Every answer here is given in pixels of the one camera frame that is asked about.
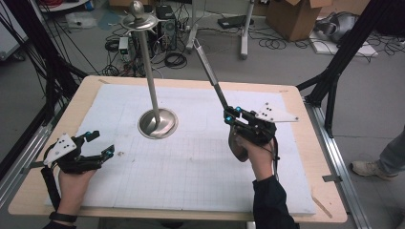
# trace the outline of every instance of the concrete floor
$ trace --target concrete floor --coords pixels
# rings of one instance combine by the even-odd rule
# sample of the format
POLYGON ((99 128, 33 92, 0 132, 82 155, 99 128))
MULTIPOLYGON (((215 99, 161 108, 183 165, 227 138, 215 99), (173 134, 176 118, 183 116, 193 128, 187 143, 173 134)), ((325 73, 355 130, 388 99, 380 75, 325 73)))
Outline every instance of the concrete floor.
MULTIPOLYGON (((92 15, 97 19, 96 27, 73 31, 70 36, 95 68, 101 70, 106 65, 105 38, 117 29, 107 26, 107 23, 116 23, 119 17, 106 9, 94 10, 92 15)), ((199 21, 201 27, 219 29, 216 24, 218 16, 207 15, 199 21)), ((253 30, 267 28, 264 17, 254 19, 253 30)), ((62 37, 73 64, 84 72, 92 73, 94 70, 66 37, 62 37)), ((238 55, 240 37, 237 34, 199 31, 197 37, 220 81, 298 85, 322 72, 332 59, 331 55, 315 54, 311 46, 299 49, 294 43, 286 43, 285 49, 271 50, 261 47, 259 40, 249 38, 248 59, 241 60, 238 55)), ((207 80, 197 55, 192 52, 186 57, 188 64, 181 70, 160 69, 164 78, 207 80)), ((355 57, 343 72, 337 89, 333 134, 348 166, 353 160, 378 159, 386 144, 403 130, 404 59, 404 52, 395 55, 379 52, 371 63, 365 58, 355 57)), ((310 89, 302 91, 302 95, 309 93, 310 89)), ((44 103, 40 84, 29 60, 0 62, 0 159, 44 103)), ((395 228, 402 220, 401 209, 405 208, 405 197, 401 194, 405 190, 405 176, 400 174, 394 181, 383 181, 377 177, 350 174, 372 228, 395 228)), ((11 216, 7 211, 9 203, 7 201, 0 211, 0 228, 25 229, 33 225, 40 228, 48 221, 45 217, 11 216)), ((356 228, 352 217, 348 217, 344 224, 302 223, 301 228, 356 228)), ((78 228, 97 228, 98 219, 79 219, 77 225, 78 228)))

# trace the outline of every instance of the person's left hand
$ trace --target person's left hand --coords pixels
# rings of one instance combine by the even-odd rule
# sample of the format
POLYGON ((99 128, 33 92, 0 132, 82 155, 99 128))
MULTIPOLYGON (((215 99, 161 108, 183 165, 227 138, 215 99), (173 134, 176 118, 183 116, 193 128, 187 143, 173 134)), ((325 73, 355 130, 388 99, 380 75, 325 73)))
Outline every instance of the person's left hand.
POLYGON ((84 174, 65 174, 62 170, 59 172, 59 187, 61 192, 61 200, 57 213, 76 216, 80 210, 84 195, 89 186, 90 179, 95 174, 96 170, 85 172, 84 174))

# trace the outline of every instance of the white bracket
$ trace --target white bracket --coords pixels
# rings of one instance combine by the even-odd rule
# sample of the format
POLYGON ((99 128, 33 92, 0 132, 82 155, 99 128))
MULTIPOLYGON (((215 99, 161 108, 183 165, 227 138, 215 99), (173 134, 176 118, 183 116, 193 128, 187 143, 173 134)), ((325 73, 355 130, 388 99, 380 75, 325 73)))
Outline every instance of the white bracket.
POLYGON ((77 147, 69 135, 63 133, 63 135, 56 141, 53 148, 48 152, 47 158, 44 160, 44 165, 48 165, 56 161, 62 156, 65 156, 69 152, 73 151, 75 148, 77 147))
POLYGON ((256 117, 269 122, 297 122, 298 117, 266 103, 256 117))

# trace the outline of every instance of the person's hand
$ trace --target person's hand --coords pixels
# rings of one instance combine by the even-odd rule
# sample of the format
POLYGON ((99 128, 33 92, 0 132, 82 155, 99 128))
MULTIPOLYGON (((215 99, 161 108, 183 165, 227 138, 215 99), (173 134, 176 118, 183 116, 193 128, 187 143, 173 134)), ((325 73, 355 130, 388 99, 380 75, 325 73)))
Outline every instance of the person's hand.
POLYGON ((243 137, 237 135, 235 138, 239 146, 247 150, 249 160, 252 164, 252 169, 257 181, 266 179, 273 175, 273 153, 271 152, 273 141, 265 146, 257 146, 243 137))
MULTIPOLYGON (((57 213, 76 216, 80 210, 84 195, 86 194, 89 181, 96 170, 88 171, 84 174, 65 174, 62 170, 59 172, 59 186, 61 200, 57 213)), ((57 221, 64 225, 73 225, 69 222, 57 221)))

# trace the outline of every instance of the gray pants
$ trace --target gray pants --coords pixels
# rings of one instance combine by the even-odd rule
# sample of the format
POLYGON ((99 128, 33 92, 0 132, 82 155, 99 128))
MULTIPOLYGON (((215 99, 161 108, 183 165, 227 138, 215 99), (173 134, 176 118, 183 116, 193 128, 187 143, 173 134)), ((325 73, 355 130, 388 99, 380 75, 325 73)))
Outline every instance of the gray pants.
POLYGON ((405 127, 399 136, 388 143, 380 154, 377 164, 387 175, 405 171, 405 127))

